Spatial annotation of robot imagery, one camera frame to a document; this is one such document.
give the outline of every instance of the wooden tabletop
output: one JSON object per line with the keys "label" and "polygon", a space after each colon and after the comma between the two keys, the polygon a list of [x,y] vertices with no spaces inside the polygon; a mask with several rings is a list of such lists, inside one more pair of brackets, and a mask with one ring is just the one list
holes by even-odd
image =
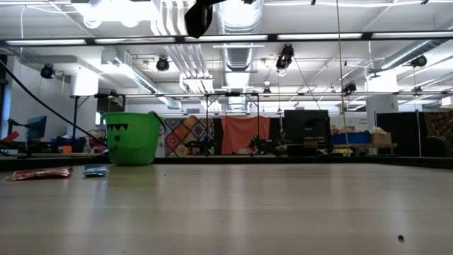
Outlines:
{"label": "wooden tabletop", "polygon": [[452,171],[156,165],[112,166],[95,179],[82,171],[0,181],[2,255],[453,253]]}

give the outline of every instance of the green bucket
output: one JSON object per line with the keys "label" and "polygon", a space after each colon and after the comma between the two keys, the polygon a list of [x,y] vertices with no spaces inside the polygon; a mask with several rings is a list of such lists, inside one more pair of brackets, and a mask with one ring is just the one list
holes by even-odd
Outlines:
{"label": "green bucket", "polygon": [[162,119],[155,113],[106,113],[110,160],[118,166],[144,166],[156,157]]}

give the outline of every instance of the ceiling duct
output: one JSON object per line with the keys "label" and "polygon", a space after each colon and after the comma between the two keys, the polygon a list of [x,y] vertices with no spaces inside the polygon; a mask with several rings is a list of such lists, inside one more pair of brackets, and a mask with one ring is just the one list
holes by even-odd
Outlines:
{"label": "ceiling duct", "polygon": [[[217,6],[219,32],[224,35],[257,33],[260,28],[264,0],[256,0],[252,4],[243,4],[241,0],[228,0]],[[229,90],[243,92],[248,86],[253,61],[253,48],[227,48],[222,50],[224,58],[225,83]],[[245,97],[230,98],[230,106],[234,110],[245,110]]]}
{"label": "ceiling duct", "polygon": [[[132,57],[126,51],[119,55],[115,50],[104,50],[102,52],[102,60],[103,62],[107,62],[108,64],[116,66],[121,73],[129,77],[131,80],[133,80],[134,83],[146,89],[151,94],[158,92],[160,94],[170,93],[169,91],[164,91],[162,89],[158,90],[153,81],[148,79],[147,76],[141,73],[139,70],[135,69],[132,66]],[[181,102],[172,98],[161,96],[159,97],[159,100],[164,102],[169,109],[182,108]]]}
{"label": "ceiling duct", "polygon": [[[441,25],[437,30],[453,30],[453,19],[447,21]],[[393,54],[390,57],[382,60],[381,68],[382,69],[393,69],[399,67],[402,64],[408,63],[411,60],[429,52],[430,50],[443,45],[448,42],[449,39],[443,40],[426,40],[426,41],[415,41],[410,45],[399,50],[397,53]]]}

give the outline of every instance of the computer monitor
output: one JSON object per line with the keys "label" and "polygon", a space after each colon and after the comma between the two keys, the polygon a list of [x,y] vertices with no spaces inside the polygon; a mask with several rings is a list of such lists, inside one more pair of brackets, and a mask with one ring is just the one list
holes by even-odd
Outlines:
{"label": "computer monitor", "polygon": [[288,140],[323,140],[328,144],[330,126],[327,110],[285,110],[283,130]]}
{"label": "computer monitor", "polygon": [[43,138],[45,136],[45,125],[47,116],[30,118],[27,120],[27,140]]}

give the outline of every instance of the ceiling-mounted camera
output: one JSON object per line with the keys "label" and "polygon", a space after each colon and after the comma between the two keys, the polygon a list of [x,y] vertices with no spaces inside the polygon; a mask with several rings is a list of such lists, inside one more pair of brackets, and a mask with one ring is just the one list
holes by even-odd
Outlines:
{"label": "ceiling-mounted camera", "polygon": [[409,63],[409,65],[411,65],[414,68],[415,67],[424,67],[427,62],[428,62],[428,60],[426,59],[426,57],[424,55],[421,55],[421,56],[417,57],[416,59],[412,60],[411,63]]}
{"label": "ceiling-mounted camera", "polygon": [[[197,0],[192,8],[184,15],[185,29],[193,38],[204,35],[211,25],[212,5],[226,0]],[[255,0],[242,0],[245,4],[252,4]]]}
{"label": "ceiling-mounted camera", "polygon": [[170,64],[168,63],[167,56],[160,56],[159,61],[156,64],[157,70],[164,72],[170,68]]}
{"label": "ceiling-mounted camera", "polygon": [[41,77],[44,79],[55,78],[54,65],[53,64],[44,64],[44,67],[41,69]]}
{"label": "ceiling-mounted camera", "polygon": [[351,81],[343,88],[343,93],[345,94],[345,96],[350,96],[354,91],[357,91],[357,87],[355,85],[355,82],[353,81]]}
{"label": "ceiling-mounted camera", "polygon": [[270,91],[269,87],[263,89],[263,94],[271,94],[271,93],[272,92]]}
{"label": "ceiling-mounted camera", "polygon": [[293,56],[294,49],[292,48],[292,45],[285,44],[282,52],[278,55],[277,63],[275,64],[278,73],[280,72],[286,73],[286,69],[288,68],[289,64],[291,64]]}

